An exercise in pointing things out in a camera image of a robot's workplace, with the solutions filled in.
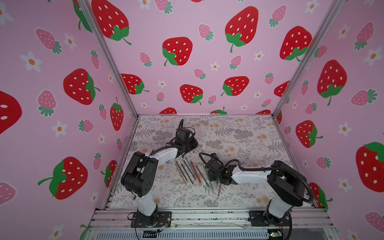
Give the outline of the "dark blue striped pencil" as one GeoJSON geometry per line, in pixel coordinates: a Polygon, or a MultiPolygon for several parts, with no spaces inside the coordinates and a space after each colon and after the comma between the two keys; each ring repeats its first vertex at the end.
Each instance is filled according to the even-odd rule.
{"type": "Polygon", "coordinates": [[[193,181],[193,179],[190,177],[190,175],[188,174],[188,171],[187,171],[186,167],[185,167],[182,163],[181,163],[181,166],[182,166],[184,172],[186,173],[187,178],[189,179],[189,181],[192,183],[192,185],[194,185],[194,181],[193,181]]]}

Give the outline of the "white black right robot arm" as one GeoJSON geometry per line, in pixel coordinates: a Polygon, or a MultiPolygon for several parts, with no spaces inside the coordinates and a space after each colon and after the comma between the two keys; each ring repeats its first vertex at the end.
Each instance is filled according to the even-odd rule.
{"type": "Polygon", "coordinates": [[[290,211],[301,207],[304,202],[313,203],[314,194],[307,179],[282,161],[274,161],[270,167],[244,168],[240,161],[231,160],[224,164],[216,155],[210,155],[205,169],[212,181],[229,185],[261,184],[269,185],[276,193],[263,212],[250,212],[249,221],[253,226],[278,226],[281,221],[291,222],[290,211]]]}

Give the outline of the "yellow pencil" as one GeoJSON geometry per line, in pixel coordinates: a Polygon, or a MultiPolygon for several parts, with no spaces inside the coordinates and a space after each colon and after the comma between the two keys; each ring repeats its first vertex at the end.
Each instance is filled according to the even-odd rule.
{"type": "Polygon", "coordinates": [[[180,175],[180,177],[181,177],[181,179],[182,179],[184,185],[187,186],[186,179],[185,179],[185,177],[184,177],[184,175],[183,175],[183,173],[182,173],[182,171],[181,171],[181,169],[180,169],[180,167],[179,167],[177,161],[175,161],[175,165],[176,165],[177,171],[178,171],[178,173],[179,173],[179,175],[180,175]]]}

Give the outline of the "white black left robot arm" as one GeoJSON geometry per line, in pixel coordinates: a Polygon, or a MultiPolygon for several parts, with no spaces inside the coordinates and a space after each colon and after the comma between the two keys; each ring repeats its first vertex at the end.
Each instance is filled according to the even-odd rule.
{"type": "Polygon", "coordinates": [[[149,154],[135,152],[132,155],[122,174],[121,185],[134,195],[138,212],[142,216],[157,215],[158,206],[153,200],[151,189],[158,167],[179,156],[186,155],[196,149],[197,146],[198,142],[194,137],[188,140],[174,138],[164,147],[149,154]]]}

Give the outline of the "blue pencil with clear cap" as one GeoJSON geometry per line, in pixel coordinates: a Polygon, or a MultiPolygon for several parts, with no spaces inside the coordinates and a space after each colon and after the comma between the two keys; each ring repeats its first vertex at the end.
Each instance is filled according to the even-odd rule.
{"type": "Polygon", "coordinates": [[[195,174],[195,172],[193,171],[192,166],[191,166],[191,164],[189,163],[189,161],[188,161],[186,158],[185,158],[183,161],[184,161],[185,165],[187,166],[187,168],[189,169],[189,172],[191,173],[191,175],[192,175],[192,177],[194,178],[194,180],[198,182],[198,179],[197,179],[197,177],[196,177],[196,174],[195,174]]]}

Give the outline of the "red striped pencil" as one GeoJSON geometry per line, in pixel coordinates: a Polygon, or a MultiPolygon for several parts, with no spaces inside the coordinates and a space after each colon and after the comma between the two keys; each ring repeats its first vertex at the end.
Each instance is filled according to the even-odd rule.
{"type": "Polygon", "coordinates": [[[196,175],[196,178],[197,178],[199,184],[202,185],[202,181],[201,181],[201,179],[200,179],[200,177],[199,177],[199,174],[198,174],[197,169],[195,168],[193,162],[190,161],[190,164],[191,164],[191,167],[192,167],[192,169],[193,169],[193,171],[194,171],[194,173],[195,173],[195,175],[196,175]]]}

